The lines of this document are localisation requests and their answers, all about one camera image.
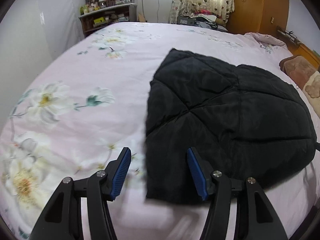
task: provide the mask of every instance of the black puffer jacket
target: black puffer jacket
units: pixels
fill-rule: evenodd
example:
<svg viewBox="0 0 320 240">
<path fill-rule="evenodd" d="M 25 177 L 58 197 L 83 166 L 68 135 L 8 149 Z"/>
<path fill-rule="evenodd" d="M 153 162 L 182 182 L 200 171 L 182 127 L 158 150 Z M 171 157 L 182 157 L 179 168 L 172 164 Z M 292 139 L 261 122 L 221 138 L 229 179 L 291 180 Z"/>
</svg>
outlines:
<svg viewBox="0 0 320 240">
<path fill-rule="evenodd" d="M 263 69 L 171 50 L 151 81 L 147 198 L 198 203 L 186 151 L 268 187 L 308 165 L 316 133 L 292 85 Z"/>
</svg>

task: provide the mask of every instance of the wooden wardrobe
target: wooden wardrobe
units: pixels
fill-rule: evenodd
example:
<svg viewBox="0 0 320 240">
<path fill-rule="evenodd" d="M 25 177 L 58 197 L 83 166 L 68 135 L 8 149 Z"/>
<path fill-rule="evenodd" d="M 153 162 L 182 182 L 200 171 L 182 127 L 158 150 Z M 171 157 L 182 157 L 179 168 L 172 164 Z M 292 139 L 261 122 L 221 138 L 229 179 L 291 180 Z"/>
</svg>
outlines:
<svg viewBox="0 0 320 240">
<path fill-rule="evenodd" d="M 233 34 L 258 32 L 277 37 L 277 26 L 286 28 L 289 0 L 234 0 L 227 29 Z"/>
</svg>

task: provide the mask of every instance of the bed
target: bed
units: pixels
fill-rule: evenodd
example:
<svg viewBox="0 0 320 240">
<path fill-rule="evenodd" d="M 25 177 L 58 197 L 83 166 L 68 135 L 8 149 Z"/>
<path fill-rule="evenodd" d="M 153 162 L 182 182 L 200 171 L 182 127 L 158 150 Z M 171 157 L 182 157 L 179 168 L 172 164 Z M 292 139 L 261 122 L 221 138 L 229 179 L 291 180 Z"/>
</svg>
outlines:
<svg viewBox="0 0 320 240">
<path fill-rule="evenodd" d="M 109 204 L 118 239 L 199 239 L 209 205 L 177 206 L 145 199 L 144 141 L 149 82 L 171 48 L 233 65 L 260 67 L 292 84 L 319 136 L 320 120 L 279 62 L 292 54 L 272 36 L 233 35 L 198 27 L 117 23 L 62 54 L 30 85 L 0 137 L 0 214 L 17 239 L 27 239 L 41 210 L 65 176 L 104 169 L 123 147 L 132 163 L 120 196 Z M 266 190 L 290 237 L 320 194 L 320 156 Z M 82 200 L 84 239 L 90 239 Z M 232 201 L 227 240 L 233 239 Z"/>
</svg>

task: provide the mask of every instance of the metal screw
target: metal screw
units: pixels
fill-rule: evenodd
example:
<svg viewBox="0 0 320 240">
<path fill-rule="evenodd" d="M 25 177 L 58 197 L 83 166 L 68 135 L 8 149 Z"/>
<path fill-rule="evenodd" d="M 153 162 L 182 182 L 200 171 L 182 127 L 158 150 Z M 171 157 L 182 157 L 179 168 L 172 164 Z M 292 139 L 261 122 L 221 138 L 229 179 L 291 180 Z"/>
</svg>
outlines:
<svg viewBox="0 0 320 240">
<path fill-rule="evenodd" d="M 62 182 L 65 183 L 65 184 L 68 184 L 69 182 L 71 181 L 71 178 L 70 177 L 65 177 Z"/>
<path fill-rule="evenodd" d="M 215 177 L 221 177 L 221 176 L 222 176 L 222 172 L 221 172 L 221 171 L 214 171 L 214 172 L 213 172 L 213 175 L 214 175 Z"/>
<path fill-rule="evenodd" d="M 98 171 L 98 172 L 97 172 L 97 176 L 98 176 L 98 177 L 103 177 L 105 174 L 106 174 L 105 171 Z"/>
<path fill-rule="evenodd" d="M 248 178 L 248 182 L 249 182 L 250 184 L 255 184 L 255 183 L 256 183 L 256 179 L 253 178 L 253 177 L 249 177 L 249 178 Z"/>
</svg>

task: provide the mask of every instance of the desk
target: desk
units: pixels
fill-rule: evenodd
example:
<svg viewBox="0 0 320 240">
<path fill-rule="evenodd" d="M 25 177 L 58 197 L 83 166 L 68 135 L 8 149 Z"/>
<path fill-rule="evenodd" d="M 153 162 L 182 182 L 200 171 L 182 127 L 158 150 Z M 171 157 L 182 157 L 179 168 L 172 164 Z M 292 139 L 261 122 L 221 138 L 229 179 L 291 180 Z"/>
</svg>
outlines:
<svg viewBox="0 0 320 240">
<path fill-rule="evenodd" d="M 114 20 L 110 20 L 109 22 L 99 25 L 95 27 L 94 19 L 110 16 L 111 14 L 124 14 L 124 16 L 129 17 L 130 22 L 137 21 L 137 5 L 135 3 L 125 3 L 119 4 L 114 6 L 109 6 L 103 9 L 99 9 L 97 11 L 89 12 L 79 16 L 79 19 L 82 24 L 82 30 L 85 37 L 89 36 L 90 34 L 94 33 L 97 30 L 100 30 L 112 23 Z"/>
</svg>

